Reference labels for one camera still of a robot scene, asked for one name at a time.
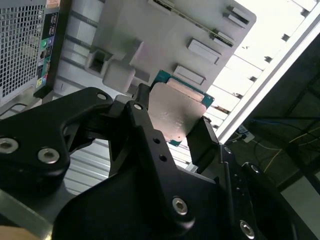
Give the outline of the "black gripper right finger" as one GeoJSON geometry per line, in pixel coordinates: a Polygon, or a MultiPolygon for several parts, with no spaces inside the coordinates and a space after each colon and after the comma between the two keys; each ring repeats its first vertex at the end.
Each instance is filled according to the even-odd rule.
{"type": "Polygon", "coordinates": [[[197,173],[217,186],[221,240],[296,240],[298,229],[272,182],[254,164],[240,165],[219,143],[210,120],[202,117],[187,135],[197,173]]]}

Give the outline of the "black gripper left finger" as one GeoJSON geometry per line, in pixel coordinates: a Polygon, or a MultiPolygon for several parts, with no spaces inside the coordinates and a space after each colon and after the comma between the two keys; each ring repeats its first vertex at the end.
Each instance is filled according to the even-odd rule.
{"type": "Polygon", "coordinates": [[[151,123],[149,96],[145,84],[127,103],[88,87],[3,119],[0,187],[37,199],[51,194],[61,186],[71,154],[103,139],[109,142],[109,178],[140,169],[167,224],[176,232],[189,231],[195,216],[164,136],[151,123]]]}

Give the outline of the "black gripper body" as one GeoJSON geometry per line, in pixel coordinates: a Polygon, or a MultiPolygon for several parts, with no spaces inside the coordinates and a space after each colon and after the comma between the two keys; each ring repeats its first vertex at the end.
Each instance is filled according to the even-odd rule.
{"type": "Polygon", "coordinates": [[[184,234],[161,214],[151,184],[139,168],[116,174],[70,200],[58,214],[54,240],[228,240],[213,180],[180,170],[187,208],[195,222],[184,234]]]}

